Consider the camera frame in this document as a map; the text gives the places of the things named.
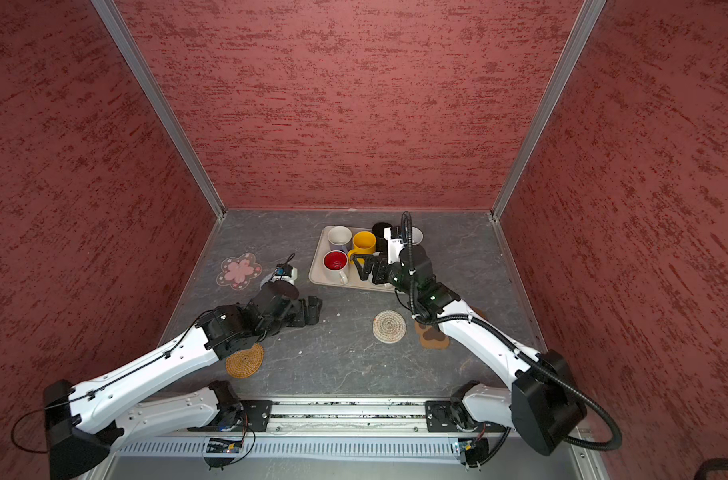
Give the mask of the brown paw coaster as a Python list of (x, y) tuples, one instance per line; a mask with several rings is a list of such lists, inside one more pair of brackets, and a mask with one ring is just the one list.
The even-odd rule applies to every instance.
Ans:
[(428, 350), (446, 350), (450, 346), (450, 339), (435, 326), (414, 323), (420, 345)]

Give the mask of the white mug red inside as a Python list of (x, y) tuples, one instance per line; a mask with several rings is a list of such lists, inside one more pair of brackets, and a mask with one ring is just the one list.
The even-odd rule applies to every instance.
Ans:
[(323, 258), (323, 271), (325, 278), (334, 285), (347, 285), (348, 255), (341, 251), (329, 251)]

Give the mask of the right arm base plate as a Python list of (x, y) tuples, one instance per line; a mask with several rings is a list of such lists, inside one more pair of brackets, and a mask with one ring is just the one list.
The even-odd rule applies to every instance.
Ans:
[(429, 400), (424, 403), (429, 433), (502, 433), (505, 427), (473, 420), (459, 401)]

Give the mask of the light blue mug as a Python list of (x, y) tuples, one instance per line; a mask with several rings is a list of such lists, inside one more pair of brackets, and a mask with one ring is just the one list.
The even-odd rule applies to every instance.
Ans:
[(412, 227), (411, 243), (413, 245), (419, 245), (423, 241), (423, 238), (424, 238), (423, 232), (417, 227)]

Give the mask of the beige serving tray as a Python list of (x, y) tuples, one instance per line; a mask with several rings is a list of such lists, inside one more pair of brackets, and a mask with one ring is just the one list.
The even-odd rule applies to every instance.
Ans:
[(317, 242), (308, 279), (319, 286), (348, 288), (354, 290), (392, 293), (394, 287), (388, 283), (374, 284), (373, 275), (362, 280), (358, 270), (350, 262), (343, 265), (342, 246), (329, 240), (329, 233), (335, 226), (326, 226), (322, 229)]

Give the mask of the brown woven rattan coaster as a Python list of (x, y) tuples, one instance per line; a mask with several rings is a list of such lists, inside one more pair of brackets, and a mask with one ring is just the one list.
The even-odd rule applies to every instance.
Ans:
[(246, 379), (256, 374), (262, 366), (265, 351), (260, 343), (251, 348), (230, 355), (225, 361), (225, 369), (229, 376)]

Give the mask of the aluminium mounting rail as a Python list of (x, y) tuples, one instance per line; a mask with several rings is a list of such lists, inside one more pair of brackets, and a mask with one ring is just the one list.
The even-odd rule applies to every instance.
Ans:
[[(265, 432), (287, 433), (293, 428), (319, 431), (388, 430), (405, 433), (428, 432), (424, 403), (429, 400), (459, 401), (477, 422), (491, 422), (517, 431), (520, 436), (537, 439), (543, 433), (555, 438), (569, 435), (582, 421), (583, 411), (569, 408), (562, 413), (540, 413), (526, 403), (516, 403), (510, 393), (484, 385), (474, 386), (459, 400), (418, 398), (284, 398), (257, 399), (274, 403)], [(121, 412), (115, 419), (98, 418), (98, 430), (119, 428), (122, 446), (166, 435), (189, 427), (203, 427), (214, 419), (217, 405), (228, 405), (238, 398), (230, 390), (205, 387), (176, 397), (142, 401)]]

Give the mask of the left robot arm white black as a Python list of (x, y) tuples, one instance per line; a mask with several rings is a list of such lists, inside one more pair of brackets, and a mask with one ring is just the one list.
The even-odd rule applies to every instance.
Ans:
[(75, 479), (126, 445), (181, 429), (246, 434), (245, 408), (225, 381), (154, 396), (285, 327), (318, 324), (322, 305), (316, 296), (300, 297), (289, 281), (270, 281), (246, 304), (204, 311), (182, 334), (122, 367), (79, 384), (49, 385), (41, 411), (50, 477)]

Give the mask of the beige woven spiral coaster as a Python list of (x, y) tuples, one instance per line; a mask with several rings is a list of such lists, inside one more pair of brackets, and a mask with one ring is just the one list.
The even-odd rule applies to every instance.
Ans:
[(398, 312), (386, 310), (375, 316), (372, 329), (377, 340), (385, 344), (394, 344), (405, 336), (406, 321)]

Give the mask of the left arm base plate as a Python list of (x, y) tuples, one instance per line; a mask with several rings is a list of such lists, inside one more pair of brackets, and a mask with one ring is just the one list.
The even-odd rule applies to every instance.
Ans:
[(270, 400), (237, 401), (218, 404), (214, 419), (203, 427), (189, 427), (189, 432), (245, 433), (265, 432), (274, 403)]

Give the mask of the pink flower coaster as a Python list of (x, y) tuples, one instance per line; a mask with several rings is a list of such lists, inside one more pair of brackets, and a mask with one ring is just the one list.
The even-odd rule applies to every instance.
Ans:
[(244, 290), (263, 272), (253, 253), (244, 253), (238, 257), (228, 257), (221, 262), (220, 273), (216, 283), (221, 287), (233, 290)]

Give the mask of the black mug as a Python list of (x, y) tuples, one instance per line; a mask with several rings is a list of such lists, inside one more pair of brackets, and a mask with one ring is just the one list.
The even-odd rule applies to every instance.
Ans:
[(388, 251), (388, 241), (385, 233), (389, 232), (392, 225), (388, 222), (377, 222), (373, 225), (371, 232), (376, 238), (376, 251), (386, 253)]

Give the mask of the brown round wooden coaster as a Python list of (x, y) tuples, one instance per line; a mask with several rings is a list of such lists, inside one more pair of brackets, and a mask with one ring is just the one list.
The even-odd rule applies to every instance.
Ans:
[(480, 319), (482, 319), (484, 321), (487, 320), (487, 318), (484, 316), (484, 313), (481, 310), (479, 310), (479, 309), (477, 309), (475, 307), (472, 307), (472, 311), (474, 312), (474, 315), (476, 317), (478, 317), (478, 318), (480, 318)]

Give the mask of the white mug purple band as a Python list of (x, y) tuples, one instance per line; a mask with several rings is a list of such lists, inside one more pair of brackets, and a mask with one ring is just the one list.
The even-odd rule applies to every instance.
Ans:
[(353, 246), (353, 232), (345, 226), (333, 226), (327, 232), (326, 240), (331, 251), (347, 254)]

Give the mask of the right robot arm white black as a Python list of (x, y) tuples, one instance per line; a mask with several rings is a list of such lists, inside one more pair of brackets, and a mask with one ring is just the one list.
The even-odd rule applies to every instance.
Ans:
[(404, 247), (394, 256), (351, 253), (349, 260), (362, 279), (406, 294), (414, 320), (458, 341), (504, 383), (505, 395), (481, 384), (463, 393), (461, 410), (473, 422), (511, 428), (541, 455), (562, 443), (594, 451), (621, 447), (619, 425), (576, 387), (565, 358), (554, 350), (541, 353), (493, 326), (437, 280), (422, 247)]

